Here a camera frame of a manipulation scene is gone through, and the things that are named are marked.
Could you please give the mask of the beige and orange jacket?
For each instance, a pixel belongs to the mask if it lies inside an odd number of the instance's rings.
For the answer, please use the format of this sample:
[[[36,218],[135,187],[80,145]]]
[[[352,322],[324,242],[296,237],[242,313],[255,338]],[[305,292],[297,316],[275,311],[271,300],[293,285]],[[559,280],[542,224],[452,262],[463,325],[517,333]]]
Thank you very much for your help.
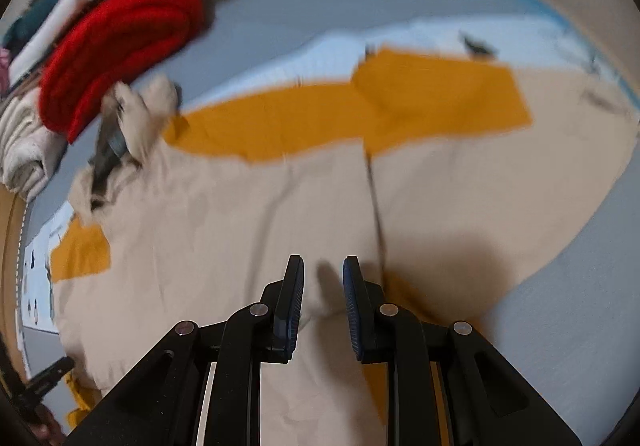
[[[385,376],[350,348],[344,258],[435,321],[480,315],[577,236],[638,129],[597,77],[390,49],[157,119],[102,206],[89,170],[70,188],[51,269],[75,390],[96,402],[173,325],[224,321],[300,255],[299,346],[262,372],[262,440],[382,445]]]

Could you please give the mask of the wooden headboard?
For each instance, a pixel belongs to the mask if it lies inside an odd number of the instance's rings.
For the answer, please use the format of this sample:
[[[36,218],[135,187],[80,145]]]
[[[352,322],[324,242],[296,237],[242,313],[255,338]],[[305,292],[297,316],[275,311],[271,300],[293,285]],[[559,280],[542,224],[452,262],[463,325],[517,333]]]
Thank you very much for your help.
[[[0,328],[12,365],[22,380],[26,372],[21,351],[18,349],[16,330],[17,265],[20,263],[20,236],[25,213],[25,202],[4,186],[0,191]]]

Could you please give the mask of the red folded blanket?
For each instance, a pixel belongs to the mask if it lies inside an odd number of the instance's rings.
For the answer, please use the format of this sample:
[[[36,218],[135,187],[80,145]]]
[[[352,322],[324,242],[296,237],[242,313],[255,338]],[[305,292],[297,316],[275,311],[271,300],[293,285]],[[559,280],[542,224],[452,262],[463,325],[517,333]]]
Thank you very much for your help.
[[[116,82],[130,84],[203,30],[205,0],[105,0],[53,50],[40,81],[43,125],[74,142]]]

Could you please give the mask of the white folded bedding stack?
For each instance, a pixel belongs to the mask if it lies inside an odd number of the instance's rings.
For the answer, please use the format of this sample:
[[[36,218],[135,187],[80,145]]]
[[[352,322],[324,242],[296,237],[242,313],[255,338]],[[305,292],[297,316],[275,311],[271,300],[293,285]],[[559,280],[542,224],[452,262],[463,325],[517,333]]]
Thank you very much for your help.
[[[56,39],[94,0],[58,0],[35,33],[27,39],[9,66],[10,87],[14,88],[46,55]]]

